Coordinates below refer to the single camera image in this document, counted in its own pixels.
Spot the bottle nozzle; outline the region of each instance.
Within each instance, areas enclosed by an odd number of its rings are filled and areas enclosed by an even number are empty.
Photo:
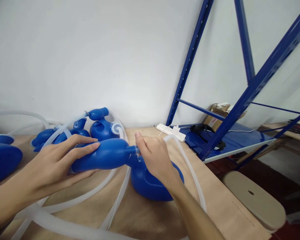
[[[128,146],[126,147],[126,153],[130,153],[130,154],[140,154],[140,149],[138,148],[137,145],[134,145],[134,146]]]

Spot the white wall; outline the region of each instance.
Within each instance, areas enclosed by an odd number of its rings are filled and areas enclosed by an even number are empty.
[[[0,110],[33,111],[64,122],[106,106],[127,127],[165,123],[201,4],[0,1]],[[257,72],[300,13],[300,0],[244,4]],[[206,108],[235,104],[245,88],[234,1],[217,0],[182,98]],[[255,101],[300,111],[300,45]],[[292,117],[253,105],[240,121],[255,127]],[[202,118],[179,104],[174,122]],[[0,118],[0,133],[32,121]]]
[[[0,110],[165,123],[201,0],[0,1]],[[0,118],[8,132],[31,117]]]

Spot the metal shelf frame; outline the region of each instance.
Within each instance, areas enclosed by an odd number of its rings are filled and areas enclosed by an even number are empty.
[[[269,82],[269,80],[272,78],[275,72],[280,68],[280,66],[284,63],[284,61],[291,54],[291,52],[300,43],[300,14],[297,17],[297,19],[293,22],[293,24],[286,32],[286,34],[283,36],[279,44],[273,50],[273,52],[266,60],[264,65],[261,67],[261,69],[258,71],[257,74],[255,74],[248,27],[247,27],[246,16],[245,16],[245,11],[243,6],[243,0],[234,0],[234,3],[235,3],[237,21],[239,26],[239,34],[240,34],[240,40],[241,40],[241,46],[243,52],[245,71],[246,71],[247,82],[248,82],[248,86],[246,90],[241,95],[241,97],[239,98],[239,100],[234,105],[233,109],[230,111],[229,115],[226,118],[181,99],[181,95],[184,86],[186,84],[192,62],[194,60],[204,27],[206,25],[213,4],[213,0],[204,0],[196,24],[196,28],[194,30],[194,34],[190,43],[189,51],[185,59],[184,67],[181,72],[177,90],[166,122],[167,126],[169,126],[172,123],[179,102],[223,121],[223,123],[218,128],[216,133],[213,135],[213,137],[208,141],[208,143],[200,152],[199,158],[202,161],[204,161],[208,157],[208,155],[211,153],[214,147],[220,142],[220,140],[225,136],[225,134],[230,130],[230,128],[236,123],[236,121],[239,119],[241,114],[247,109],[247,107],[251,103],[299,114],[299,116],[295,120],[293,120],[287,126],[282,128],[282,130],[278,132],[274,136],[274,138],[279,138],[286,131],[288,131],[293,125],[295,125],[298,121],[300,121],[300,112],[253,102],[255,97],[259,94],[259,92]],[[241,164],[239,164],[238,167],[243,166],[245,163],[253,159],[254,156],[256,156],[258,153],[263,151],[267,146],[268,146],[267,144],[263,145],[252,156],[250,156],[248,159],[246,159]]]

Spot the blue metal shelf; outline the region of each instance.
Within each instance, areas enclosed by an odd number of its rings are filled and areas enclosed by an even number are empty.
[[[194,149],[199,155],[199,158],[203,161],[206,159],[211,159],[213,157],[218,157],[218,156],[220,157],[224,153],[231,153],[235,151],[235,149],[242,150],[243,148],[246,148],[248,146],[255,147],[256,146],[255,144],[257,142],[258,144],[264,143],[262,147],[255,154],[247,158],[244,162],[242,162],[242,164],[239,165],[242,166],[243,164],[251,160],[256,154],[264,150],[268,146],[268,143],[271,142],[272,139],[268,139],[265,141],[261,141],[260,139],[258,140],[257,136],[263,136],[264,139],[267,139],[267,137],[255,131],[252,132],[250,135],[249,133],[228,133],[228,131],[230,129],[242,130],[246,128],[245,126],[237,124],[236,121],[239,119],[241,114],[247,109],[247,107],[253,102],[255,97],[264,88],[264,86],[269,82],[269,80],[280,68],[280,66],[284,63],[284,61],[288,58],[291,52],[300,43],[300,14],[297,17],[297,19],[294,21],[294,23],[291,25],[289,30],[286,32],[282,40],[279,42],[277,47],[273,50],[273,52],[266,60],[264,65],[261,67],[259,72],[255,74],[243,0],[234,0],[234,3],[236,8],[236,15],[238,20],[239,34],[240,34],[245,70],[247,75],[248,87],[246,88],[244,93],[241,95],[241,97],[239,98],[239,100],[237,101],[237,103],[235,104],[235,106],[232,108],[229,115],[225,119],[222,119],[221,116],[216,115],[215,113],[212,113],[207,109],[201,108],[195,104],[189,103],[181,99],[181,95],[184,86],[186,84],[187,77],[189,75],[189,71],[196,54],[196,50],[198,48],[205,24],[207,22],[213,4],[213,0],[204,0],[196,24],[196,28],[190,43],[189,51],[185,59],[184,67],[180,76],[176,93],[173,98],[173,102],[170,108],[166,125],[169,126],[173,122],[173,118],[176,113],[179,102],[184,103],[206,114],[212,115],[217,119],[223,120],[218,131],[215,134],[213,134],[213,137],[208,141],[208,143],[202,144],[202,148]],[[278,108],[278,107],[272,107],[272,108],[300,114],[299,112],[286,110],[283,108]],[[275,138],[279,138],[280,136],[282,136],[284,132],[288,131],[299,120],[300,120],[300,115],[294,121],[292,121],[290,124],[284,127],[275,136]],[[194,142],[192,141],[193,140],[196,141],[196,138],[194,136],[191,137],[191,132],[189,132],[189,130],[187,129],[182,129],[181,131],[188,134],[188,136],[186,137],[186,142],[190,145],[194,144]],[[217,152],[214,150],[214,148],[220,142],[221,139],[227,144],[227,146],[223,151]]]
[[[179,127],[190,127],[190,125],[182,125]],[[251,131],[251,128],[243,126],[239,123],[235,123],[231,130],[234,131]],[[190,128],[181,128],[180,132],[186,135],[186,144],[193,149],[197,154],[200,154],[202,149],[207,145],[196,133],[190,131]],[[205,139],[210,137],[207,132],[203,131],[200,133]],[[215,161],[217,159],[227,157],[239,152],[249,151],[256,147],[261,147],[264,144],[273,142],[275,138],[269,137],[258,131],[253,132],[228,132],[222,141],[226,143],[226,147],[222,151],[212,150],[208,157],[205,159],[205,163]]]

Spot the fingernail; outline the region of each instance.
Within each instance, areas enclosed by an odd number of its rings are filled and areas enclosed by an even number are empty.
[[[100,146],[100,143],[94,143],[92,144],[94,148],[98,148]]]

